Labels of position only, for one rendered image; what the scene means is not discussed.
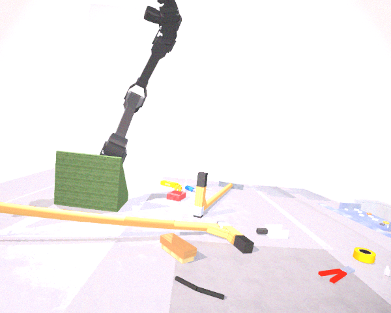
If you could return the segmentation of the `grey bent rod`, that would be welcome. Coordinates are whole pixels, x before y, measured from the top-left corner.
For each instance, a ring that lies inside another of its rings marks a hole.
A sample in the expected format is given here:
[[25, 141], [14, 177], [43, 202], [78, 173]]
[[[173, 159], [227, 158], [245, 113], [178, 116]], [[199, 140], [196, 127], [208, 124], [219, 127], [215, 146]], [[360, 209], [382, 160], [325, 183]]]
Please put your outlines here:
[[181, 284], [185, 285], [185, 286], [188, 286], [189, 288], [193, 289], [194, 291], [198, 291], [200, 293], [203, 293], [205, 295], [210, 295], [210, 296], [213, 296], [215, 298], [219, 298], [219, 299], [224, 299], [224, 294], [222, 293], [216, 293], [214, 291], [211, 291], [211, 290], [206, 290], [204, 288], [201, 288], [199, 286], [196, 286], [186, 280], [184, 280], [183, 278], [179, 277], [179, 276], [176, 276], [175, 277], [175, 280], [180, 282]]

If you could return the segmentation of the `red-handled pliers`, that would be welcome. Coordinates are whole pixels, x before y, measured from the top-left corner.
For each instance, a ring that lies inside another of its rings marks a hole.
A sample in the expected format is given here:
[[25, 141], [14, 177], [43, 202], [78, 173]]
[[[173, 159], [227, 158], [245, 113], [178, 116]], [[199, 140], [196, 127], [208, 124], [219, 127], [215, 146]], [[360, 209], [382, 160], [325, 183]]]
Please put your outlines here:
[[330, 279], [330, 282], [336, 283], [340, 279], [342, 279], [344, 276], [353, 273], [355, 269], [349, 266], [345, 266], [344, 268], [341, 269], [333, 269], [333, 270], [327, 270], [327, 271], [320, 271], [319, 275], [320, 276], [328, 276], [328, 275], [334, 275], [337, 274], [336, 276], [332, 277]]

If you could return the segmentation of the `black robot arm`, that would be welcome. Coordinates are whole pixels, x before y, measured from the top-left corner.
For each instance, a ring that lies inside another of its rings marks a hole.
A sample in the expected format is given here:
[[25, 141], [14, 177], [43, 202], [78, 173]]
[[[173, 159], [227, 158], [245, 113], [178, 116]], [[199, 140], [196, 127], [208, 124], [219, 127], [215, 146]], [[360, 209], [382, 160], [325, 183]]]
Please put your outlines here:
[[[128, 138], [126, 138], [126, 135], [128, 133], [133, 115], [134, 113], [138, 112], [139, 108], [143, 106], [143, 103], [147, 98], [147, 86], [159, 60], [163, 59], [166, 56], [166, 53], [169, 53], [176, 43], [177, 31], [181, 25], [182, 17], [180, 15], [180, 20], [177, 22], [175, 28], [164, 29], [163, 27], [160, 27], [162, 26], [160, 11], [147, 5], [144, 13], [144, 20], [159, 25], [159, 30], [152, 42], [153, 46], [151, 48], [151, 55], [141, 75], [138, 76], [136, 82], [132, 84], [126, 92], [124, 97], [125, 101], [123, 104], [124, 112], [121, 120], [119, 121], [115, 133], [111, 134], [108, 141], [104, 142], [103, 148], [99, 154], [105, 156], [122, 157], [123, 164], [127, 156], [126, 146], [128, 143]], [[158, 36], [159, 32], [162, 34], [162, 36]], [[135, 85], [144, 88], [144, 98], [130, 90]]]

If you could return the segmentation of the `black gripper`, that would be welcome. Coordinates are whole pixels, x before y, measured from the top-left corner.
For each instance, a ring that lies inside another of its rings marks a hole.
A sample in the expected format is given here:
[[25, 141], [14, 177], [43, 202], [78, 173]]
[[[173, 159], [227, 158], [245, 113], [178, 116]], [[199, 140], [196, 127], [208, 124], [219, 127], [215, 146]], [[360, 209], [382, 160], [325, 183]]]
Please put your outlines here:
[[160, 17], [162, 27], [164, 29], [175, 28], [177, 22], [180, 20], [179, 8], [175, 0], [157, 0], [158, 3], [164, 4], [160, 9]]

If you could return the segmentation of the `long yellow pole with dark tip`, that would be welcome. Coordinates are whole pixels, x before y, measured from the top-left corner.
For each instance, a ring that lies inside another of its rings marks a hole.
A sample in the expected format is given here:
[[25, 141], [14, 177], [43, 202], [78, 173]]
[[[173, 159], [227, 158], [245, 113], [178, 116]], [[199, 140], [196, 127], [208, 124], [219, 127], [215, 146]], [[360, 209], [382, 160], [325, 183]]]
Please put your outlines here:
[[154, 218], [140, 218], [130, 216], [116, 216], [96, 214], [64, 209], [49, 209], [47, 207], [33, 207], [0, 202], [0, 213], [10, 215], [37, 216], [38, 218], [53, 218], [56, 220], [70, 220], [97, 224], [111, 224], [119, 226], [138, 226], [140, 228], [163, 228], [174, 230], [207, 231], [218, 237], [226, 238], [242, 253], [251, 254], [254, 242], [227, 222], [218, 221], [217, 224], [202, 222], [184, 222], [174, 220], [157, 220]]

